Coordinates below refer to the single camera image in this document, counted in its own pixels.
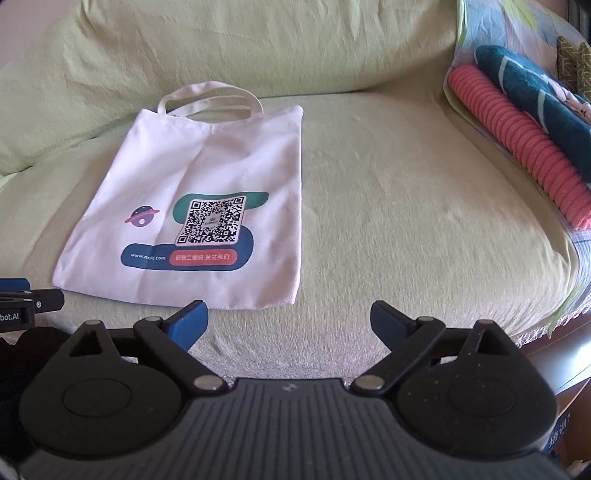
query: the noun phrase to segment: bag handle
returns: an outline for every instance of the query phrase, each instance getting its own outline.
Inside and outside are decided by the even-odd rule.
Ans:
[[[193,115],[194,113],[199,113],[209,108],[220,108],[224,106],[235,105],[243,105],[249,107],[251,110],[251,116],[262,115],[262,105],[258,98],[256,98],[251,92],[242,88],[234,87],[233,85],[228,85],[227,83],[215,81],[194,83],[193,85],[185,85],[184,87],[179,88],[177,91],[169,93],[168,95],[163,97],[162,100],[160,100],[157,112],[161,115],[166,115],[166,104],[171,100],[183,100],[186,98],[192,98],[195,96],[202,95],[211,90],[220,88],[231,90],[231,92],[235,95],[218,95],[209,98],[204,98],[202,100],[197,100],[195,102],[188,103],[187,105],[183,105],[182,107],[179,107],[176,110],[173,110],[169,113],[169,115],[188,116]]]

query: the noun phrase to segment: tote bag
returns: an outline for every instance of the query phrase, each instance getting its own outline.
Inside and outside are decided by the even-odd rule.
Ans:
[[[224,95],[214,95],[223,88]],[[208,98],[167,113],[170,100]],[[207,123],[188,115],[250,109]],[[106,299],[215,309],[293,304],[300,283],[301,120],[250,92],[188,85],[142,110],[57,262],[53,283]]]

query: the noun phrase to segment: blue printed shape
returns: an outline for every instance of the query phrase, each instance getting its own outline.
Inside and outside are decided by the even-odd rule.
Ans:
[[[144,270],[175,270],[175,271],[233,271],[243,267],[252,255],[254,238],[245,226],[240,227],[238,242],[234,245],[219,247],[178,247],[175,244],[145,245],[131,244],[121,254],[121,263],[126,267]],[[188,252],[207,251],[227,252],[235,255],[236,261],[231,265],[175,265],[173,255],[188,255]]]

